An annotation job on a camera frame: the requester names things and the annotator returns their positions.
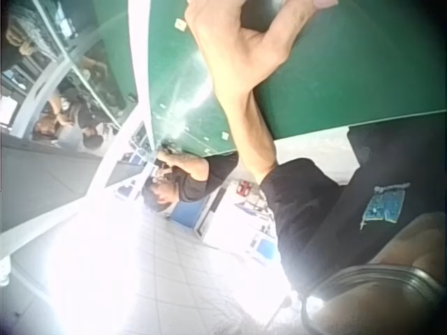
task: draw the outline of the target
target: black t-shirt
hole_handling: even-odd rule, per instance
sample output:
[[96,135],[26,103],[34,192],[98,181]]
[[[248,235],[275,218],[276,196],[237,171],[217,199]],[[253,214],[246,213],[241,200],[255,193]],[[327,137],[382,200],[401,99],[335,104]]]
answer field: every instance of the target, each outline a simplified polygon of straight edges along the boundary
[[368,262],[420,214],[445,211],[445,113],[378,124],[361,146],[367,158],[346,186],[302,158],[261,183],[284,271],[298,291]]
[[173,167],[173,178],[179,186],[180,201],[194,202],[215,191],[234,170],[239,160],[237,152],[230,155],[205,157],[210,165],[207,181],[198,181],[179,167]]

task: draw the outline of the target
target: black hair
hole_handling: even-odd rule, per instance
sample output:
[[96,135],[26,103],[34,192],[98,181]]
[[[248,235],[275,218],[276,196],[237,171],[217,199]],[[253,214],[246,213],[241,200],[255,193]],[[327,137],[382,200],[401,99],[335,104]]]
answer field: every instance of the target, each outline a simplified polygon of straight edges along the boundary
[[153,212],[160,212],[167,209],[172,203],[169,202],[167,204],[159,204],[159,198],[154,194],[151,189],[151,186],[155,183],[152,181],[152,177],[147,178],[145,185],[142,187],[141,195],[145,200],[146,207]]
[[98,149],[101,145],[103,145],[104,138],[101,135],[92,135],[86,136],[83,135],[82,143],[84,143],[84,147],[88,149]]

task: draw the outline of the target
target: white magnet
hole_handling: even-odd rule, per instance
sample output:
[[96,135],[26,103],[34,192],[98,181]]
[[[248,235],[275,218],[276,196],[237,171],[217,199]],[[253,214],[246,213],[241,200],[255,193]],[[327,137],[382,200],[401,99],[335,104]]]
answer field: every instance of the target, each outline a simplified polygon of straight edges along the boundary
[[182,19],[175,19],[174,27],[179,29],[180,31],[185,31],[186,22]]

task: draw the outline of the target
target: shirt sleeve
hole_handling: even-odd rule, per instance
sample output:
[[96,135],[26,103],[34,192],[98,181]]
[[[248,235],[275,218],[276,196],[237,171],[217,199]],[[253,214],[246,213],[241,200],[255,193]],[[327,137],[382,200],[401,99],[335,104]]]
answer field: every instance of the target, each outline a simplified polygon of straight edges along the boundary
[[293,239],[301,249],[332,209],[342,187],[313,161],[299,158],[278,165],[264,178],[261,189],[274,214],[279,244]]

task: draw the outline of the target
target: floor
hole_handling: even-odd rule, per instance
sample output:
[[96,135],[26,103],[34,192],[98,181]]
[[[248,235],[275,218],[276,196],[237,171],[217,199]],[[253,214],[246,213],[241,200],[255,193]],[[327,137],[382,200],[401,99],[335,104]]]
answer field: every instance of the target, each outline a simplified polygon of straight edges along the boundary
[[[253,265],[245,264],[240,258],[201,244],[187,228],[148,213],[134,215],[131,220],[129,216],[126,217],[127,222],[119,218],[117,221],[120,224],[124,221],[126,225],[136,222],[138,243],[133,247],[140,284],[132,297],[131,312],[115,334],[211,334],[217,324],[228,320],[237,311],[237,306],[248,312],[250,309],[257,311],[262,318],[268,319],[283,299],[282,293],[274,296],[263,294],[263,291],[266,291],[265,286],[269,283],[260,281],[259,277],[257,277],[258,285],[254,284],[255,280],[251,275],[259,276],[259,267],[257,272],[250,271]],[[113,224],[110,221],[106,229],[113,231]],[[67,328],[62,327],[60,314],[55,312],[54,300],[49,298],[51,292],[54,296],[52,291],[54,281],[49,278],[47,264],[56,245],[54,241],[58,240],[62,230],[63,227],[55,228],[12,255],[15,275],[11,276],[10,285],[0,291],[1,320],[6,330],[11,331],[11,335],[70,334],[63,330]],[[109,234],[108,239],[113,239],[111,233],[106,234]],[[70,239],[74,240],[75,234],[71,233]],[[88,251],[89,247],[86,245],[87,243],[82,249],[76,250],[75,254],[84,251],[89,263],[94,263],[96,256]],[[117,254],[110,255],[113,258],[112,266],[116,276],[119,277],[122,272],[126,274],[127,271],[117,272],[123,267],[119,265],[119,260],[115,259]],[[75,260],[69,257],[71,256],[64,256],[64,263],[59,265],[61,271],[66,271],[67,276],[70,276],[66,278],[66,285],[71,285],[68,286],[70,289],[87,284],[84,292],[80,293],[86,295],[81,299],[84,302],[81,309],[91,310],[91,314],[95,315],[94,318],[98,322],[101,319],[100,310],[105,308],[108,302],[91,303],[88,295],[101,295],[101,293],[97,291],[87,293],[87,291],[91,290],[88,285],[93,285],[96,280],[95,268],[101,268],[103,265],[100,263],[107,261],[98,258],[94,267],[84,266],[85,272],[79,274],[79,270],[72,270],[76,267],[73,265]],[[76,278],[73,279],[73,283],[69,284],[71,277],[74,276]],[[107,285],[110,281],[104,281],[103,284]],[[117,297],[121,290],[119,287],[112,288]],[[104,297],[104,300],[107,299],[110,299],[110,296]],[[83,315],[79,320],[84,320],[88,316],[86,312],[79,315]]]

